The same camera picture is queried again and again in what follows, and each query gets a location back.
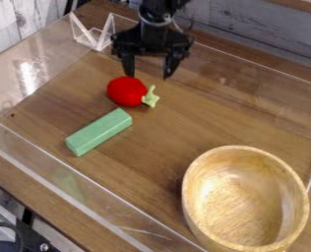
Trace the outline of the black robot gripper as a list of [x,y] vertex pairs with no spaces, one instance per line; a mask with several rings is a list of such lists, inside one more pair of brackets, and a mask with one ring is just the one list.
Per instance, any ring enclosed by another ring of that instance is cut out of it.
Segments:
[[163,79],[172,76],[183,58],[190,54],[192,37],[168,27],[152,28],[136,24],[111,36],[112,55],[120,57],[123,73],[134,76],[134,55],[166,56]]

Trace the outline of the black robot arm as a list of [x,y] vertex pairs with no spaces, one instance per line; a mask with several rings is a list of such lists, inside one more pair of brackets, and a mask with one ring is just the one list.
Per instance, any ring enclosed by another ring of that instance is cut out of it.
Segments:
[[171,29],[172,17],[191,0],[142,0],[138,24],[111,35],[112,55],[122,64],[127,77],[134,76],[134,56],[162,56],[163,79],[175,73],[190,55],[194,38],[179,29]]

